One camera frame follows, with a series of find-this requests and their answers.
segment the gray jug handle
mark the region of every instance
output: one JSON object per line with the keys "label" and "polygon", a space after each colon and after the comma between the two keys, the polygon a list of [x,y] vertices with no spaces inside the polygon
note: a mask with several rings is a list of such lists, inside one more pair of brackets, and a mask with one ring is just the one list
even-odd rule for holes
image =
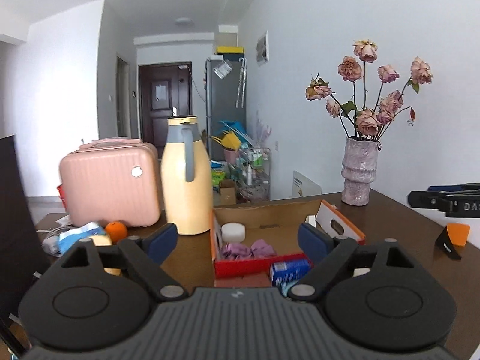
{"label": "gray jug handle", "polygon": [[194,134],[189,128],[182,128],[181,134],[185,143],[185,180],[195,180]]}

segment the orange fruit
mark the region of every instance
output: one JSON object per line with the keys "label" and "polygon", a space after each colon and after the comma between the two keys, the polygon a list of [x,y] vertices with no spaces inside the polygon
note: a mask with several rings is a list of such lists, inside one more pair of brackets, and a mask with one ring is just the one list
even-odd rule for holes
{"label": "orange fruit", "polygon": [[105,232],[110,236],[113,244],[128,236],[127,227],[121,222],[110,222],[105,226]]}

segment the purple scrunchie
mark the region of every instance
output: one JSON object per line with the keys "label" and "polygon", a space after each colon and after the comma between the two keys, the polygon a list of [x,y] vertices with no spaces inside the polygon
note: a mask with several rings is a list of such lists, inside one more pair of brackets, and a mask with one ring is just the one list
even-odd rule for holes
{"label": "purple scrunchie", "polygon": [[222,248],[225,260],[243,260],[249,258],[265,258],[277,256],[273,247],[263,239],[255,241],[251,248],[243,244],[226,244]]}

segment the doorway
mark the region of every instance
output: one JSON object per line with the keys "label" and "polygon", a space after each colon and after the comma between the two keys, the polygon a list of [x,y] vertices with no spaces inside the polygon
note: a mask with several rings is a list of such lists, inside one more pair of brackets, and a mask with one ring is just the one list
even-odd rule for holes
{"label": "doorway", "polygon": [[130,67],[125,61],[117,57],[117,136],[131,138],[129,76]]}
{"label": "doorway", "polygon": [[161,158],[167,141],[167,119],[191,115],[191,62],[140,66],[140,120],[144,142]]}

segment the bouquet of dried flowers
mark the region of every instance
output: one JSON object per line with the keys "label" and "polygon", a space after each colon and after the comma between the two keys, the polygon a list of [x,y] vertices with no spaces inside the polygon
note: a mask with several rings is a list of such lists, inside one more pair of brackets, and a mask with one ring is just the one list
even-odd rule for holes
{"label": "bouquet of dried flowers", "polygon": [[[378,77],[381,81],[380,90],[378,91],[375,106],[368,108],[367,88],[365,84],[366,64],[373,63],[377,59],[376,51],[378,47],[370,39],[359,40],[355,42],[353,46],[355,47],[353,54],[363,62],[363,69],[355,57],[352,56],[346,56],[343,58],[343,62],[338,65],[338,74],[343,77],[344,81],[353,83],[353,96],[351,99],[341,104],[337,98],[335,98],[335,92],[330,89],[328,83],[320,78],[320,74],[317,74],[316,78],[311,80],[310,86],[307,88],[305,94],[308,100],[321,100],[323,97],[327,98],[326,109],[328,113],[333,117],[340,117],[347,137],[349,133],[343,123],[342,117],[352,123],[355,129],[355,137],[352,138],[378,142],[395,118],[405,110],[410,110],[408,123],[413,125],[415,121],[415,111],[411,106],[403,107],[403,92],[407,86],[411,86],[412,89],[418,93],[420,85],[431,83],[433,74],[430,71],[430,65],[423,62],[419,57],[416,57],[412,62],[410,77],[406,81],[402,92],[395,90],[386,97],[381,98],[383,85],[392,83],[400,78],[400,74],[398,74],[390,64],[380,66],[377,69]],[[356,81],[361,78],[363,78],[363,106],[357,104],[357,89],[355,87]]]}

